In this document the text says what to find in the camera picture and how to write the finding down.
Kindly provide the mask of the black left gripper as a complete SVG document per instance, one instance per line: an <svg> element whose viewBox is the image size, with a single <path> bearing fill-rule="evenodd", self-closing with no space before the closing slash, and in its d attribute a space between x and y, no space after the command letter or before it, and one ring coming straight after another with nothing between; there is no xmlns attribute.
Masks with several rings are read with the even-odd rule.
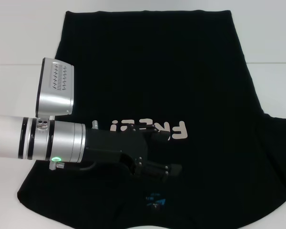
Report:
<svg viewBox="0 0 286 229"><path fill-rule="evenodd" d="M85 161L122 164L131 174L154 181L165 182L169 177L179 176L182 171L179 164L146 161L148 147L145 138L165 142L169 140L169 131L156 126L131 126L131 130L86 130Z"/></svg>

